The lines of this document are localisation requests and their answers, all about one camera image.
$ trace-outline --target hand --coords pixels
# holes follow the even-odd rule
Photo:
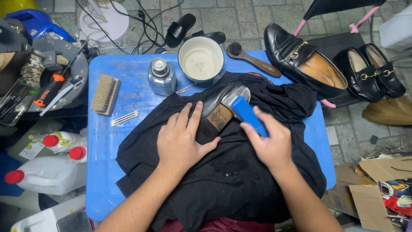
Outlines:
[[[290,130],[272,115],[263,113],[258,106],[255,106],[253,111],[256,117],[265,124],[269,138],[260,137],[255,129],[245,122],[242,122],[240,126],[245,130],[257,156],[269,168],[269,171],[274,176],[282,174],[285,169],[294,165]]]
[[[188,103],[180,113],[169,118],[167,125],[160,128],[157,136],[158,167],[167,168],[173,173],[183,176],[203,156],[214,150],[221,140],[216,137],[210,143],[200,145],[195,141],[197,127],[203,110],[203,102],[199,101],[188,121],[192,103]]]

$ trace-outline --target black cloth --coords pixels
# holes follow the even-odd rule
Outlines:
[[[192,96],[173,94],[156,107],[119,146],[117,162],[126,175],[116,184],[127,197],[153,172],[159,162],[157,134],[169,117],[188,103],[227,83],[250,89],[252,105],[271,113],[291,130],[292,158],[305,181],[321,197],[326,179],[315,152],[304,142],[302,119],[312,115],[316,92],[303,84],[274,85],[266,78],[226,72],[211,88]],[[240,221],[280,223],[290,218],[281,190],[260,162],[239,121],[232,119],[220,132],[215,150],[193,166],[167,198],[153,220],[159,230],[166,219],[197,231],[204,221],[228,217]]]

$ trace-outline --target glass bottle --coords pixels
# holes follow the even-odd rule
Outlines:
[[[162,58],[156,58],[150,63],[147,79],[150,88],[157,94],[169,96],[175,92],[175,67]]]

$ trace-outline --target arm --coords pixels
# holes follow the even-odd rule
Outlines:
[[[255,129],[241,123],[259,159],[268,167],[282,189],[283,197],[293,222],[300,232],[342,232],[343,228],[312,191],[292,161],[290,130],[272,115],[254,107],[256,116],[263,121],[269,138],[260,137]]]
[[[192,104],[169,118],[157,137],[159,164],[149,178],[97,227],[96,232],[147,231],[156,212],[185,173],[216,148],[220,137],[200,145],[195,141],[203,103],[198,102],[188,121]]]

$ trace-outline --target black leather loafer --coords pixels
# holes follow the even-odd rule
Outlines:
[[[340,51],[333,61],[348,80],[348,90],[367,102],[378,102],[383,94],[376,83],[375,67],[368,65],[363,55],[354,47]]]
[[[375,67],[378,74],[376,83],[385,96],[397,98],[405,94],[405,86],[396,76],[395,67],[375,44],[365,44],[359,48],[359,51],[368,64]]]
[[[348,87],[339,69],[315,46],[279,25],[268,25],[264,40],[270,62],[284,75],[317,91],[318,99],[336,97]]]
[[[213,141],[226,124],[233,118],[233,113],[221,101],[226,94],[240,85],[229,83],[216,88],[214,91],[200,99],[203,102],[203,111],[200,117],[199,127],[196,132],[196,142],[206,144]],[[190,109],[189,118],[192,117],[196,107],[195,103]]]

